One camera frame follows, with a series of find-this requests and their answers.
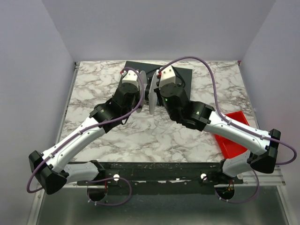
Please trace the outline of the grey cable spool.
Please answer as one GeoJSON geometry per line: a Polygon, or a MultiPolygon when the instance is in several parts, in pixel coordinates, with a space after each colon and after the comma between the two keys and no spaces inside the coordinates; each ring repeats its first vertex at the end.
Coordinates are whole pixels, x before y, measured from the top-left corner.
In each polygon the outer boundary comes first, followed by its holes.
{"type": "Polygon", "coordinates": [[[138,107],[136,112],[140,113],[142,111],[144,103],[148,103],[149,113],[150,113],[150,115],[153,115],[156,105],[157,105],[157,99],[158,99],[157,94],[154,91],[154,89],[156,89],[158,87],[157,86],[158,78],[154,74],[152,76],[151,82],[147,83],[148,79],[146,76],[146,72],[142,70],[142,71],[140,71],[140,75],[142,78],[142,82],[139,82],[140,95],[142,94],[142,89],[141,89],[142,86],[144,87],[145,91],[144,91],[143,102],[138,107]]]}

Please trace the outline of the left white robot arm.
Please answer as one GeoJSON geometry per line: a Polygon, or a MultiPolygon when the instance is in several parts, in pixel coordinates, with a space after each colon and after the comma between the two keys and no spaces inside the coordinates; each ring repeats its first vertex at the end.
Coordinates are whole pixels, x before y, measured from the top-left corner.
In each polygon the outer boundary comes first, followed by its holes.
{"type": "Polygon", "coordinates": [[[94,140],[122,124],[144,100],[144,85],[121,84],[112,98],[95,106],[84,122],[69,136],[43,152],[29,154],[30,180],[36,178],[49,195],[71,181],[65,168],[70,160],[94,140]]]}

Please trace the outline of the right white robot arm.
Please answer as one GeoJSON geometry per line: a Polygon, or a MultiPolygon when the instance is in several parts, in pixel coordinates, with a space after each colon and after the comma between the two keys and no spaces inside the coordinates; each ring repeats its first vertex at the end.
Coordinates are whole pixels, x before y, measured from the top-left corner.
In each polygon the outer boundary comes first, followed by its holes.
{"type": "Polygon", "coordinates": [[[155,88],[149,93],[162,98],[170,119],[176,123],[189,129],[222,136],[246,148],[244,153],[222,160],[219,174],[233,178],[251,170],[265,174],[274,172],[278,143],[272,138],[280,138],[278,130],[262,131],[240,122],[235,127],[235,120],[225,121],[224,115],[218,114],[212,106],[189,100],[185,90],[174,83],[155,88]]]}

